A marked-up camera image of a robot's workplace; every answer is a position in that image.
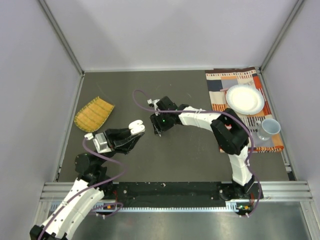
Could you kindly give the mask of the white earbud charging case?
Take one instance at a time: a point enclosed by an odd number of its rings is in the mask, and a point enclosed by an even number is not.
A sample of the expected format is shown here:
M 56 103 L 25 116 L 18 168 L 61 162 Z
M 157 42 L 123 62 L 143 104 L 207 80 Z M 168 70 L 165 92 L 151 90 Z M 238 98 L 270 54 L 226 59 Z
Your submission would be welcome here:
M 131 122 L 128 125 L 128 128 L 130 130 L 131 135 L 137 135 L 139 133 L 144 133 L 145 129 L 146 129 L 145 125 L 143 124 L 143 121 L 140 119 Z

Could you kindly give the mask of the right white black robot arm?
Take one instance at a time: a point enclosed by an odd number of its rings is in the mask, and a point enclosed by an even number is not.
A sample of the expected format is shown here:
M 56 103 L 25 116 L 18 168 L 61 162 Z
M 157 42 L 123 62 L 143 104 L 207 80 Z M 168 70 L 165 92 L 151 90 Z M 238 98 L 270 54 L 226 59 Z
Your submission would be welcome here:
M 187 104 L 177 106 L 165 96 L 147 101 L 155 113 L 150 116 L 154 133 L 161 135 L 175 125 L 193 126 L 211 131 L 218 146 L 228 154 L 231 169 L 233 192 L 239 198 L 245 198 L 252 191 L 255 178 L 248 169 L 249 135 L 248 129 L 230 108 L 222 112 L 207 113 Z

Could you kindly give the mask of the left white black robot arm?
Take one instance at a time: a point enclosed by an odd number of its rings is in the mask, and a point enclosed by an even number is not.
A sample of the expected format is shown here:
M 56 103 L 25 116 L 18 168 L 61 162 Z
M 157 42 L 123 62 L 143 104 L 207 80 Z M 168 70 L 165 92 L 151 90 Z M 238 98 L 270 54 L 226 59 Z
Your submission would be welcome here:
M 127 128 L 107 129 L 100 133 L 84 135 L 82 146 L 85 153 L 75 158 L 78 177 L 58 208 L 41 225 L 34 225 L 30 232 L 32 240 L 70 240 L 84 218 L 96 203 L 109 198 L 114 191 L 113 181 L 120 177 L 107 176 L 105 162 L 120 166 L 115 154 L 128 154 L 145 134 L 141 120 L 133 121 Z

